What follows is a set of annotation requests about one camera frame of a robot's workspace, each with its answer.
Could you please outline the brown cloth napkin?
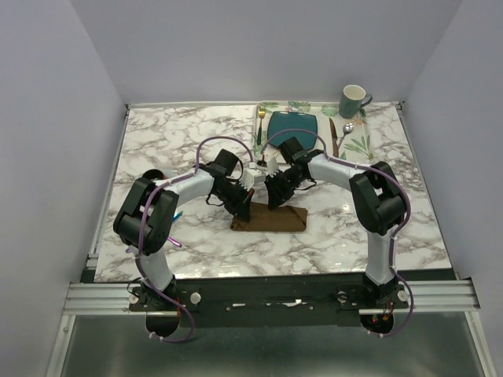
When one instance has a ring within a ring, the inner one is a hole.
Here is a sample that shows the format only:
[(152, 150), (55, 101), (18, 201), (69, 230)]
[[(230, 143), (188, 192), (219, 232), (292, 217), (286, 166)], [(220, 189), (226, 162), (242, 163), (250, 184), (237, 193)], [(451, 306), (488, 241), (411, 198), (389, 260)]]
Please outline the brown cloth napkin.
[(303, 232), (308, 211), (302, 207), (284, 206), (270, 210), (264, 203), (251, 203), (250, 221), (234, 217), (229, 228), (236, 232)]

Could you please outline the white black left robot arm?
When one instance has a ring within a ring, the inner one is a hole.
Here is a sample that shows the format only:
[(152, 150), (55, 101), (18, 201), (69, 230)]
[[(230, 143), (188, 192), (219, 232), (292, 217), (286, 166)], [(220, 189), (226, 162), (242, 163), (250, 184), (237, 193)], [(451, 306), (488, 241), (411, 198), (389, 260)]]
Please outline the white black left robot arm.
[(169, 287), (174, 274), (162, 248), (178, 206), (214, 195), (231, 215), (242, 221), (251, 220), (254, 190), (230, 177), (239, 164), (237, 156), (223, 149), (214, 161), (192, 173), (159, 184), (141, 177), (127, 193), (113, 223), (113, 231), (133, 248), (138, 270), (151, 286), (147, 300), (155, 309), (168, 309), (174, 301), (174, 291)]

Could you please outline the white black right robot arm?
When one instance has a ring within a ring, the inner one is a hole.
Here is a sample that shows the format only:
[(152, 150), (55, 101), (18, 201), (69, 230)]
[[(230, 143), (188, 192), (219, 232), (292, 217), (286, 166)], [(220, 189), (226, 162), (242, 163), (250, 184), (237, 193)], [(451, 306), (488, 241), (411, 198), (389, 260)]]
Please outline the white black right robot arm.
[(370, 283), (362, 287), (362, 300), (373, 308), (382, 306), (391, 294), (387, 284), (398, 278), (395, 238), (411, 215), (409, 197), (391, 167), (384, 162), (358, 165), (330, 156), (324, 148), (306, 150), (294, 137), (280, 145), (280, 153), (287, 170), (280, 170), (274, 157), (259, 161), (267, 168), (269, 208), (286, 203), (304, 181), (323, 181), (350, 192), (368, 235), (365, 275)]

